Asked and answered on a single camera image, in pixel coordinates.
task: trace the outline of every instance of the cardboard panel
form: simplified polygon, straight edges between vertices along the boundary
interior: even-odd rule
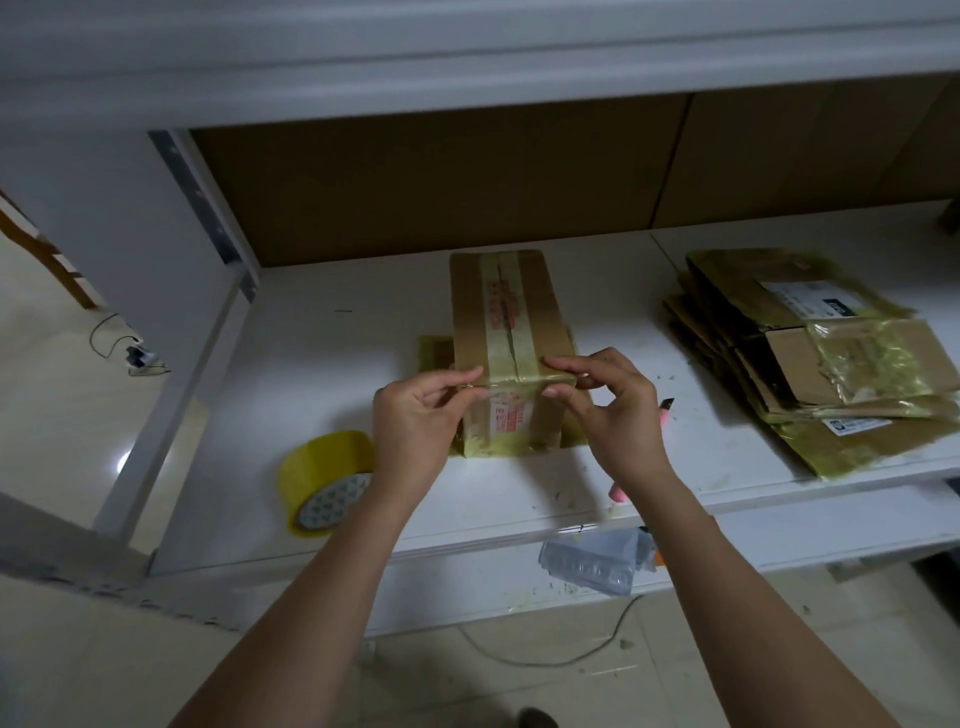
[[[869,205],[960,195],[960,77],[954,76],[886,170]]]
[[[954,195],[957,129],[944,74],[700,93],[654,227]]]
[[[686,97],[195,130],[262,265],[649,227]]]
[[[948,83],[949,76],[936,75],[833,85],[801,153],[763,213],[868,205],[874,187]]]
[[[698,93],[654,227],[762,216],[831,91],[803,84]]]

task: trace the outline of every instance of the cardboard box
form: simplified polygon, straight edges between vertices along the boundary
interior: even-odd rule
[[[667,310],[675,317],[671,327],[719,379],[730,394],[748,405],[778,439],[798,455],[817,475],[840,477],[866,468],[883,457],[899,455],[960,431],[956,404],[946,398],[921,398],[910,403],[909,411],[926,408],[943,415],[940,419],[915,416],[882,417],[872,407],[893,407],[893,403],[867,402],[852,405],[847,412],[814,419],[809,409],[789,410],[756,375],[749,361],[716,335],[708,317],[687,295],[668,296]]]
[[[477,365],[474,384],[490,388],[464,418],[464,455],[524,455],[558,448],[564,407],[540,393],[576,376],[547,367],[547,355],[571,356],[573,345],[540,251],[450,256],[456,368]]]
[[[687,263],[684,289],[780,400],[839,410],[960,389],[926,322],[820,255],[710,250]]]

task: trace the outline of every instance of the shelf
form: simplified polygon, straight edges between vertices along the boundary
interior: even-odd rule
[[[717,518],[761,572],[797,569],[960,539],[960,497],[942,482],[904,485]],[[391,564],[373,605],[368,637],[605,599],[540,568],[540,544]],[[252,623],[285,584],[249,590]],[[640,571],[634,594],[672,588],[666,569]]]
[[[960,361],[960,324],[951,318],[960,250],[933,229],[940,209],[898,206],[504,247],[546,252],[581,351],[616,346],[662,397],[676,398],[664,432],[671,460],[708,510],[727,513],[958,473],[960,436],[843,480],[812,478],[667,332],[660,300],[674,290],[675,271],[657,241],[675,259],[693,245],[819,247],[881,292],[916,306]],[[856,250],[862,261],[852,257]],[[276,468],[313,437],[370,431],[372,394],[416,370],[417,336],[451,333],[448,256],[263,271],[152,575],[267,569],[284,558],[301,564],[321,545],[287,532]],[[533,543],[580,525],[639,524],[632,506],[608,500],[609,488],[586,448],[451,459],[404,530],[395,560]]]
[[[949,0],[5,4],[0,132],[140,132],[952,71],[958,26]]]

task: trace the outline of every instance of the yellow tape roll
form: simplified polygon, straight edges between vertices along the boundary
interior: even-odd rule
[[[364,432],[332,432],[295,449],[280,465],[276,486],[296,536],[325,536],[366,490],[373,443]]]

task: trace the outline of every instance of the forearm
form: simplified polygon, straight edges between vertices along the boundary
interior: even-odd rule
[[[897,725],[675,475],[627,493],[657,541],[732,726]]]
[[[174,720],[187,726],[320,726],[363,638],[413,505],[371,483],[350,515]]]

